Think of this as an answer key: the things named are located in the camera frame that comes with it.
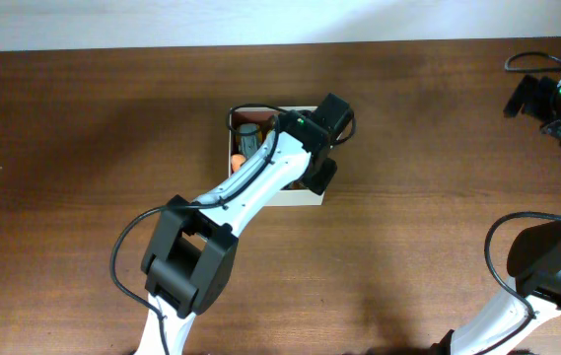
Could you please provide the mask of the brown plush capybara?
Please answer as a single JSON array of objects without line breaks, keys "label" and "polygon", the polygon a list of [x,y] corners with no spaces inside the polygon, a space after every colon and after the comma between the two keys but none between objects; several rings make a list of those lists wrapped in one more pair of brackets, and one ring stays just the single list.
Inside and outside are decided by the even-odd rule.
[{"label": "brown plush capybara", "polygon": [[292,181],[284,187],[284,190],[305,190],[306,188],[299,181]]}]

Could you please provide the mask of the white cardboard box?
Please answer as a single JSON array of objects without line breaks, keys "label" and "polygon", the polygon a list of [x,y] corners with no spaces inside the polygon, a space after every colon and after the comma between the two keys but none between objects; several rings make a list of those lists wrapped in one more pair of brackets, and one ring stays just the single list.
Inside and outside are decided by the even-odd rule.
[{"label": "white cardboard box", "polygon": [[[263,106],[241,107],[235,109],[228,115],[228,119],[233,128],[238,129],[240,125],[245,123],[255,123],[262,129],[261,142],[268,135],[269,127],[267,121],[277,111],[272,108]],[[233,174],[231,169],[231,156],[239,154],[238,138],[229,132],[228,138],[228,178]],[[278,191],[267,203],[267,206],[289,207],[289,206],[318,206],[323,202],[323,194],[317,195],[309,189],[305,190],[284,190],[284,187]]]}]

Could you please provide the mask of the yellow grey toy truck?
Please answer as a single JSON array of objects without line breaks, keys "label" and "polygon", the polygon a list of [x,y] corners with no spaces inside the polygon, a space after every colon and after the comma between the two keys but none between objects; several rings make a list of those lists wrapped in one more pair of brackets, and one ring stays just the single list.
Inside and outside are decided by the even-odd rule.
[{"label": "yellow grey toy truck", "polygon": [[255,123],[245,123],[238,128],[239,152],[246,158],[251,158],[261,146],[260,126]]}]

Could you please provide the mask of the yellow plush duck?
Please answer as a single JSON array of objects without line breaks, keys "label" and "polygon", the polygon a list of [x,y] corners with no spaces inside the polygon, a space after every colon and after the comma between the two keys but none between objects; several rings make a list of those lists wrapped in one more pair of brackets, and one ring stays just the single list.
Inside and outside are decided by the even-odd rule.
[{"label": "yellow plush duck", "polygon": [[231,169],[233,173],[236,173],[242,165],[246,162],[246,157],[242,154],[235,154],[231,156]]}]

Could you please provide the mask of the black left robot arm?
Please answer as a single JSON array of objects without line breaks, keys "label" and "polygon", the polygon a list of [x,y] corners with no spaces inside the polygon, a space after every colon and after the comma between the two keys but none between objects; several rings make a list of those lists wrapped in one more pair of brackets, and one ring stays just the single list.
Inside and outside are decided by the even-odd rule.
[{"label": "black left robot arm", "polygon": [[313,111],[277,109],[266,140],[242,167],[188,202],[177,195],[159,219],[140,263],[149,314],[140,354],[179,354],[196,317],[230,279],[247,223],[296,182],[324,194],[337,171],[328,154],[356,130],[351,106],[329,94]]}]

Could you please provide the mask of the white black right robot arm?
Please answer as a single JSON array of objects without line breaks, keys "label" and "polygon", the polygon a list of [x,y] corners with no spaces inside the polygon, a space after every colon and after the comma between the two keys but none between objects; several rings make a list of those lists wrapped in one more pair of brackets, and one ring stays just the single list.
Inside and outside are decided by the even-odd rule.
[{"label": "white black right robot arm", "polygon": [[[538,119],[541,132],[561,145],[561,58],[552,60],[551,67],[520,69],[523,78],[504,114]],[[509,276],[502,278],[491,259],[492,238],[504,223],[525,218],[540,223],[516,236],[507,258]],[[499,218],[485,237],[484,258],[499,292],[472,321],[433,344],[430,353],[515,354],[539,326],[561,316],[561,214],[525,211]]]}]

